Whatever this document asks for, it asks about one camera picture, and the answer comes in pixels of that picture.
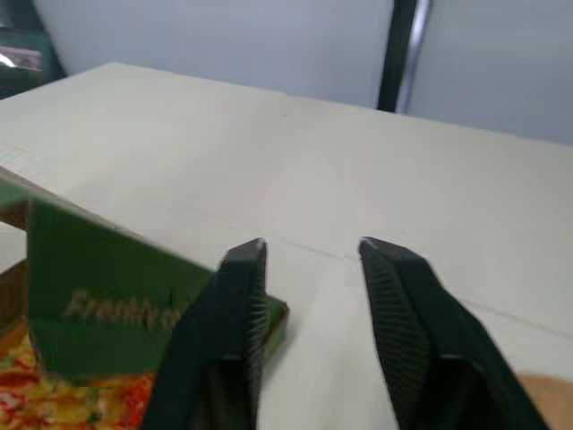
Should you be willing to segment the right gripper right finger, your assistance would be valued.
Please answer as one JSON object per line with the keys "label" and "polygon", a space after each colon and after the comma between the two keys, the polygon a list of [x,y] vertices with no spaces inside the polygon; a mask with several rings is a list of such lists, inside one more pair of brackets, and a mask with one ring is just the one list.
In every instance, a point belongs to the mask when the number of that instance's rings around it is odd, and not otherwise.
{"label": "right gripper right finger", "polygon": [[367,236],[358,251],[399,428],[547,428],[487,330],[426,259]]}

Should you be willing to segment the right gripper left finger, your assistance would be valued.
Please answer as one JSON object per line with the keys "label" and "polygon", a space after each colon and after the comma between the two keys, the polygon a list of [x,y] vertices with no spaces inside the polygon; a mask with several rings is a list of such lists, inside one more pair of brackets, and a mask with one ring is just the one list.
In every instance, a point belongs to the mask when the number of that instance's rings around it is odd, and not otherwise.
{"label": "right gripper left finger", "polygon": [[268,329],[266,262],[261,238],[227,252],[173,329],[142,428],[256,428]]}

